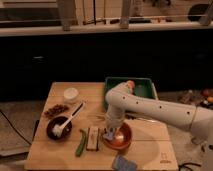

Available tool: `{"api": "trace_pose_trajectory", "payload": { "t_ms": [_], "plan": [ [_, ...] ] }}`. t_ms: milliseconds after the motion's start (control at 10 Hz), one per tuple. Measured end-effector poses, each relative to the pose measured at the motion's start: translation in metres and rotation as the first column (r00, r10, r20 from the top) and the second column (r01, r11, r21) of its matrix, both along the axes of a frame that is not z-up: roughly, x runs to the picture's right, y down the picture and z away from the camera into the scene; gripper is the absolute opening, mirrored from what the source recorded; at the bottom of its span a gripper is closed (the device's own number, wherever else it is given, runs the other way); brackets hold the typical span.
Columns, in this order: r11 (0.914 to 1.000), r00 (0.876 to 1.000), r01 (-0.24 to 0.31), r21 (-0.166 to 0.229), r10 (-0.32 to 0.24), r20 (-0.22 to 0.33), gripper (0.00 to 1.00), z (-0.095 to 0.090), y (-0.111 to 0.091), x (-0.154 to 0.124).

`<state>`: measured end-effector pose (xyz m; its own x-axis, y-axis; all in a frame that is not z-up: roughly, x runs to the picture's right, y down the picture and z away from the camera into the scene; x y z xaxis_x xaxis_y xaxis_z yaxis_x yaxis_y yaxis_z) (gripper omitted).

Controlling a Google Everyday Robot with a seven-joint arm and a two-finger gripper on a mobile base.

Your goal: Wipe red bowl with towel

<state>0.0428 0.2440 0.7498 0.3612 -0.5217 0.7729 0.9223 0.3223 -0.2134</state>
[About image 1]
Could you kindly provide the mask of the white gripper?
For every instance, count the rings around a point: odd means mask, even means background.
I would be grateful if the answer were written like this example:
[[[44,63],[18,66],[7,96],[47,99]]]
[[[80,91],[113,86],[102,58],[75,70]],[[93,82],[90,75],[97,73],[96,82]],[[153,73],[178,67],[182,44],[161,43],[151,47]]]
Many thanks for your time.
[[[125,115],[123,113],[107,113],[106,129],[108,132],[115,132],[124,122]]]

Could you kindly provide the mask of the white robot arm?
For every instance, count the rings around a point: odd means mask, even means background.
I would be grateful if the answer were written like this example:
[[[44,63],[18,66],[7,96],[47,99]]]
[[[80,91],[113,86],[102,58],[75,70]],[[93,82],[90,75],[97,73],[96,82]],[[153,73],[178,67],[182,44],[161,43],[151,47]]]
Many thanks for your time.
[[[126,112],[131,111],[136,118],[148,116],[213,144],[213,110],[138,97],[132,94],[126,82],[111,88],[106,93],[105,100],[108,103],[105,134],[107,140],[114,139],[116,130],[123,124]]]

